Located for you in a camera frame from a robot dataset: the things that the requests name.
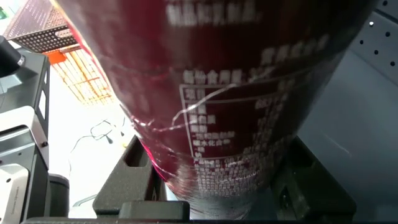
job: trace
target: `nutrition label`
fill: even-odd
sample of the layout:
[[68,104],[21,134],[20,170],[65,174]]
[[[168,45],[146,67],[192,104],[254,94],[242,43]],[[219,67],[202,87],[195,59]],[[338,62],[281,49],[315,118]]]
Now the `nutrition label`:
[[292,105],[287,102],[299,100],[313,77],[330,76],[342,55],[288,74],[276,75],[273,64],[249,71],[183,71],[180,97],[201,195],[237,195],[268,181],[293,138],[273,137],[286,105]]
[[[294,88],[304,85],[309,79],[308,74],[289,75],[278,79],[271,78],[263,83],[248,83],[251,77],[245,77],[240,70],[235,71],[184,71],[185,85],[180,86],[182,105],[186,113],[184,119],[190,150],[194,158],[194,168],[198,177],[198,188],[203,195],[230,196],[238,192],[250,192],[257,188],[256,184],[262,184],[266,178],[258,175],[264,169],[271,169],[275,162],[274,153],[289,142],[291,136],[269,144],[272,130],[279,119],[284,103],[289,98],[289,93]],[[252,85],[266,85],[271,83],[277,88],[266,95],[243,95],[243,97],[230,98],[215,93],[228,91],[233,86],[235,91]],[[234,156],[214,157],[215,152],[221,151],[226,155],[229,145],[239,138],[234,129],[219,130],[219,122],[225,118],[223,113],[215,113],[220,105],[244,105],[242,110],[253,111],[257,116],[256,130],[251,134],[251,139],[246,147],[242,147],[240,154]],[[230,123],[239,121],[239,113],[230,120]]]

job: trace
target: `plastic wrap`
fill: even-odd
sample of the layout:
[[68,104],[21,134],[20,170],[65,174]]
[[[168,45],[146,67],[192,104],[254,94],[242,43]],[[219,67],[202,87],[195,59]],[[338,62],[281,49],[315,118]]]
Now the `plastic wrap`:
[[373,5],[57,1],[158,174],[210,219],[248,213]]

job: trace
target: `wire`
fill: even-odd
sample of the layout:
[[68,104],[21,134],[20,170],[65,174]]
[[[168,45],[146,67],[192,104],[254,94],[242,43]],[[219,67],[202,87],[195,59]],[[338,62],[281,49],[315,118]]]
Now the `wire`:
[[[123,124],[122,124],[121,128],[124,126],[125,122],[126,122],[126,117],[123,118]],[[95,141],[98,141],[98,140],[103,139],[103,138],[106,137],[106,138],[108,139],[108,142],[109,142],[110,144],[112,144],[113,141],[109,138],[108,135],[113,131],[113,128],[112,128],[111,130],[109,130],[109,131],[108,131],[107,133],[105,133],[105,134],[99,134],[99,135],[97,135],[97,136],[95,136],[95,135],[93,134],[93,130],[94,130],[96,127],[98,127],[99,125],[103,124],[103,123],[106,123],[106,124],[108,124],[108,125],[110,125],[110,126],[114,126],[115,128],[117,128],[116,125],[110,123],[109,121],[107,121],[107,120],[105,119],[105,120],[102,120],[100,123],[98,123],[98,124],[96,124],[96,125],[94,125],[93,127],[90,128],[90,134],[91,134],[91,135],[82,136],[82,137],[80,137],[79,139],[77,139],[77,141],[76,141],[74,147],[73,147],[72,150],[69,152],[69,159],[68,159],[68,163],[69,163],[69,176],[70,176],[70,174],[72,173],[72,163],[70,162],[70,158],[71,158],[72,153],[73,153],[74,150],[76,149],[77,145],[79,144],[80,140],[82,140],[82,139],[84,139],[84,138],[93,138]]]

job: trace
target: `perforated metal panel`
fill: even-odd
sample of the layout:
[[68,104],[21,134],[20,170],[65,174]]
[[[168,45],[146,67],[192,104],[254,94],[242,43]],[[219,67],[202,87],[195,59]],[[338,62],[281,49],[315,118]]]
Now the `perforated metal panel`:
[[398,221],[397,18],[398,0],[379,1],[298,133],[361,222]]
[[32,52],[48,52],[77,44],[62,15],[49,0],[27,0],[4,36]]
[[380,1],[351,44],[363,60],[398,85],[398,1]]

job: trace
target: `black machine part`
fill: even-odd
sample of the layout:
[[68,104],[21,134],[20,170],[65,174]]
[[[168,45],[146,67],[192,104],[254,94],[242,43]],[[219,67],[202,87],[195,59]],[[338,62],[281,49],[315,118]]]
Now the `black machine part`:
[[0,44],[0,189],[9,192],[0,199],[0,223],[66,217],[68,180],[48,173],[49,60],[1,36]]
[[12,45],[0,35],[0,78],[12,74],[20,68],[25,60]]
[[[352,220],[356,211],[353,199],[300,139],[294,140],[290,151],[291,156],[282,163],[271,183],[278,219],[320,222]],[[309,175],[308,182],[302,178],[306,175]],[[322,184],[316,181],[318,178],[322,179]],[[94,201],[96,220],[35,218],[25,223],[210,222],[190,221],[187,202],[163,201],[165,195],[159,190],[161,184],[142,145],[134,137]]]

